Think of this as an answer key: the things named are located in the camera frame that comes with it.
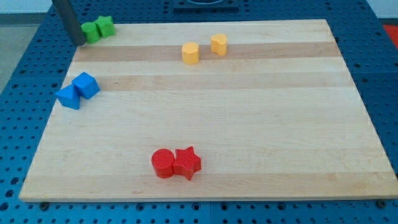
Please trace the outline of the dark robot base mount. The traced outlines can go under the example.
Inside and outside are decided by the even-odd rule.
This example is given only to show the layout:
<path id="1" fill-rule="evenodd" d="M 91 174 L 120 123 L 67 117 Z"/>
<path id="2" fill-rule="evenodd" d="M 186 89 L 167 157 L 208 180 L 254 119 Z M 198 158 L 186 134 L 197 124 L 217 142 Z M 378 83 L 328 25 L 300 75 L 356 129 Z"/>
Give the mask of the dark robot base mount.
<path id="1" fill-rule="evenodd" d="M 239 9 L 240 0 L 172 0 L 173 11 Z"/>

